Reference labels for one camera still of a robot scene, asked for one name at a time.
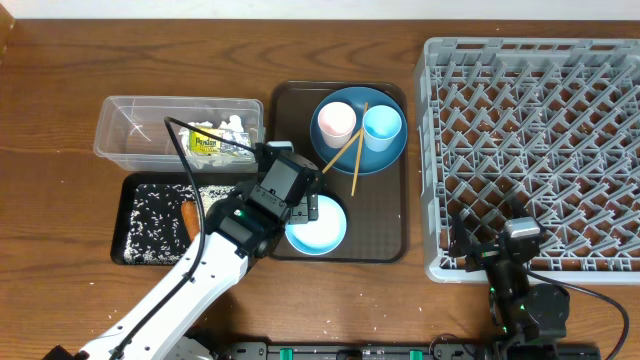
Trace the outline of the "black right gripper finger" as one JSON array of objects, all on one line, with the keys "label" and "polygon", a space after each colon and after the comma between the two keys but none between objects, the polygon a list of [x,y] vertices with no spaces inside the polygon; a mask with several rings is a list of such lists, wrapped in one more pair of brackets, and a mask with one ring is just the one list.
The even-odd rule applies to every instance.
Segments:
[{"label": "black right gripper finger", "polygon": [[449,247],[450,256],[454,258],[467,256],[472,250],[472,243],[466,226],[458,213],[453,214],[451,218],[452,235]]},{"label": "black right gripper finger", "polygon": [[502,214],[507,220],[529,217],[524,204],[515,195],[506,196],[503,200]]}]

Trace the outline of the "light blue bowl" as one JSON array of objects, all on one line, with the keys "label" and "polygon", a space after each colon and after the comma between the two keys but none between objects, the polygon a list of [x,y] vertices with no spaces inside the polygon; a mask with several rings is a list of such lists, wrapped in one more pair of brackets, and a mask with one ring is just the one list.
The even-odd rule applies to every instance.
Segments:
[{"label": "light blue bowl", "polygon": [[288,242],[300,253],[320,256],[336,249],[347,232],[347,217],[334,199],[318,196],[319,217],[306,224],[285,227]]}]

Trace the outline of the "wooden chopstick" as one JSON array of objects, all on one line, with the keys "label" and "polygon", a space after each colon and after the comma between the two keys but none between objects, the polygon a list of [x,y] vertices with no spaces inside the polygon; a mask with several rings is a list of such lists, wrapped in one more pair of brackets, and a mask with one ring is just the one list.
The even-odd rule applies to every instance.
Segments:
[{"label": "wooden chopstick", "polygon": [[348,141],[347,143],[338,151],[338,153],[326,164],[326,166],[323,168],[322,173],[326,173],[342,156],[343,154],[350,148],[350,146],[356,141],[356,140],[360,140],[361,138],[361,134],[362,134],[363,130],[360,129],[356,132],[355,135],[353,135]]},{"label": "wooden chopstick", "polygon": [[355,161],[355,165],[354,165],[354,171],[353,171],[353,181],[352,181],[352,188],[351,188],[351,196],[353,197],[355,195],[356,192],[356,187],[357,187],[357,182],[358,182],[358,176],[359,176],[359,171],[360,171],[360,163],[361,163],[361,156],[362,156],[362,148],[363,148],[363,142],[364,142],[364,116],[366,115],[366,112],[369,109],[369,103],[365,102],[364,104],[364,108],[363,108],[363,116],[362,116],[362,122],[361,122],[361,127],[358,131],[358,144],[357,144],[357,155],[356,155],[356,161]]}]

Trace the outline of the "yellow green snack wrapper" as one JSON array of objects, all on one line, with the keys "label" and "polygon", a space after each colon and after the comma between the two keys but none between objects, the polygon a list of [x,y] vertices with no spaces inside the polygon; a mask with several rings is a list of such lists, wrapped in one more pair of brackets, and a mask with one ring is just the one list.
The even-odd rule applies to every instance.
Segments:
[{"label": "yellow green snack wrapper", "polygon": [[[217,137],[223,138],[227,141],[241,144],[246,147],[251,146],[251,139],[246,132],[237,132],[229,129],[213,129],[201,127],[202,131],[211,133]],[[201,133],[194,132],[188,129],[182,129],[180,131],[180,137],[184,151],[189,156],[234,156],[245,157],[250,156],[251,152],[231,145],[210,137],[204,136]]]}]

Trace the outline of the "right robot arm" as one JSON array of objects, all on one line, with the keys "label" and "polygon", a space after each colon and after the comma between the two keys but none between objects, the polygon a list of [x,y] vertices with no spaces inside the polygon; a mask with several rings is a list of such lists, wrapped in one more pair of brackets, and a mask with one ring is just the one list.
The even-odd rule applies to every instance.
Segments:
[{"label": "right robot arm", "polygon": [[526,263],[540,253],[546,228],[517,200],[512,218],[494,239],[479,242],[458,214],[452,216],[451,255],[467,272],[483,271],[490,285],[494,322],[504,333],[486,348],[495,359],[558,359],[557,341],[566,336],[570,295],[560,285],[531,285]]}]

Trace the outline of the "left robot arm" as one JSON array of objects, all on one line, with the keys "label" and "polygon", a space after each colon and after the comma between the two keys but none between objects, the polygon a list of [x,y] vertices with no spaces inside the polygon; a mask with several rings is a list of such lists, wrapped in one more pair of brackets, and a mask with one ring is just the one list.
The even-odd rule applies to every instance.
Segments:
[{"label": "left robot arm", "polygon": [[261,144],[256,157],[261,177],[238,184],[210,208],[196,203],[196,239],[126,316],[78,352],[57,345],[47,358],[163,359],[172,353],[209,358],[210,351],[187,331],[255,261],[273,251],[293,211],[321,188],[321,171],[294,152]]}]

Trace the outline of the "grey dishwasher rack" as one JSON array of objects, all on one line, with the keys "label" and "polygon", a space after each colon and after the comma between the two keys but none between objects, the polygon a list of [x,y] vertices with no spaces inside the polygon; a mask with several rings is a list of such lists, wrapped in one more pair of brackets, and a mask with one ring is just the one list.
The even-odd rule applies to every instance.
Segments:
[{"label": "grey dishwasher rack", "polygon": [[414,85],[431,280],[482,282],[449,253],[451,217],[487,241],[517,200],[545,228],[533,271],[638,283],[637,40],[432,38]]}]

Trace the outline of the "black food waste tray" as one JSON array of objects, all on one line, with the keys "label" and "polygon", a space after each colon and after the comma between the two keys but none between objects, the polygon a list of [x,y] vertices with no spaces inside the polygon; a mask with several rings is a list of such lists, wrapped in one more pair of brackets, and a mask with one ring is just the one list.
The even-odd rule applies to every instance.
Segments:
[{"label": "black food waste tray", "polygon": [[111,260],[118,265],[175,264],[190,246],[182,205],[194,201],[184,173],[141,172],[125,178]]}]

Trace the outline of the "dark blue plate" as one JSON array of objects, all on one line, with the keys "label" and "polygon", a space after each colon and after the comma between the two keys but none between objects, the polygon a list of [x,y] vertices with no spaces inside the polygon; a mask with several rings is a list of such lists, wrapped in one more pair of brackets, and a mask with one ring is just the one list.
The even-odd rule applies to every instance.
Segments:
[{"label": "dark blue plate", "polygon": [[347,104],[356,115],[355,128],[350,137],[361,128],[365,103],[369,104],[369,110],[379,105],[393,108],[401,118],[400,132],[387,149],[381,152],[375,152],[366,144],[363,145],[359,167],[360,175],[371,175],[380,172],[400,158],[408,140],[408,125],[404,111],[400,105],[387,94],[370,87],[355,86],[343,88],[331,93],[319,103],[313,113],[310,125],[311,143],[316,154],[325,163],[329,163],[334,156],[338,154],[339,148],[332,148],[326,144],[318,124],[318,117],[322,108],[333,102]]}]

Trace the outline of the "brown serving tray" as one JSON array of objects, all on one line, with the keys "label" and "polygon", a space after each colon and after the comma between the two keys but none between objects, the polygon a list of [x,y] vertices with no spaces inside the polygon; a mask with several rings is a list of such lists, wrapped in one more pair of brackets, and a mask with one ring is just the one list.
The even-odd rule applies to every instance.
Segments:
[{"label": "brown serving tray", "polygon": [[[268,140],[290,141],[294,151],[320,169],[325,163],[315,152],[310,138],[313,113],[331,93],[347,87],[370,87],[393,98],[406,114],[406,97],[390,83],[288,81],[272,93]],[[353,166],[357,146],[349,150],[324,175],[323,194],[335,199],[346,212],[347,232],[333,251],[310,256],[298,252],[284,238],[272,254],[289,261],[393,263],[401,259],[409,245],[408,169],[405,148],[391,166],[371,175],[358,176],[351,196]]]}]

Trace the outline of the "pink cup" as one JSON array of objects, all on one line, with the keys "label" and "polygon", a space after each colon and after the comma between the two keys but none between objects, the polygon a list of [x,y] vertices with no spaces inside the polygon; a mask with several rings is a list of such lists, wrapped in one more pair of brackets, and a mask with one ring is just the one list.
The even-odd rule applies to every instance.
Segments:
[{"label": "pink cup", "polygon": [[343,102],[331,102],[320,109],[318,126],[330,148],[341,148],[351,138],[356,125],[356,113]]}]

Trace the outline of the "orange sausage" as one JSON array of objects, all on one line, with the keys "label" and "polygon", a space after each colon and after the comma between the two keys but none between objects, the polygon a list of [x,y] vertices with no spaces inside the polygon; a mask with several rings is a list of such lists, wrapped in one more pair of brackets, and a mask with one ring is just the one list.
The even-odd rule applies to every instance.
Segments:
[{"label": "orange sausage", "polygon": [[189,239],[193,242],[200,232],[199,215],[196,204],[193,201],[185,201],[181,205],[181,214]]}]

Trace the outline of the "light blue cup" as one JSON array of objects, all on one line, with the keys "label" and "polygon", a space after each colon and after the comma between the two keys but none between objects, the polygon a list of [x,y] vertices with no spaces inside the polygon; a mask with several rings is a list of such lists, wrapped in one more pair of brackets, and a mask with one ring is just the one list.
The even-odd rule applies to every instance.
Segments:
[{"label": "light blue cup", "polygon": [[386,105],[370,108],[363,118],[364,142],[374,152],[385,151],[402,129],[398,111]]}]

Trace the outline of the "clear plastic bin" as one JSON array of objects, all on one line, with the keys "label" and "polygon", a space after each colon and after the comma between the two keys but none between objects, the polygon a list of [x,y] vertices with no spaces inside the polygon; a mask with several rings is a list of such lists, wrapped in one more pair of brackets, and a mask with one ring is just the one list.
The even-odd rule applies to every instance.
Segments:
[{"label": "clear plastic bin", "polygon": [[[256,99],[170,96],[110,96],[102,104],[94,152],[125,170],[178,172],[183,166],[164,123],[167,117],[189,124],[211,121],[218,125],[238,115],[249,133],[251,146],[263,141],[264,109]],[[182,145],[179,130],[173,125]],[[189,165],[201,173],[240,173],[257,170],[250,156],[189,156]]]}]

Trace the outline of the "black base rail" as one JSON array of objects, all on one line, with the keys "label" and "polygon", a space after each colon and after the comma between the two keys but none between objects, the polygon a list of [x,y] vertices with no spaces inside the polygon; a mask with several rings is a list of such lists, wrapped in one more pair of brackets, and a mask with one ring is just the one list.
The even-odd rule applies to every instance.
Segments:
[{"label": "black base rail", "polygon": [[216,357],[222,360],[600,360],[602,355],[598,348],[586,345],[512,346],[503,351],[496,346],[475,346],[445,338],[426,346],[236,342],[219,351]]}]

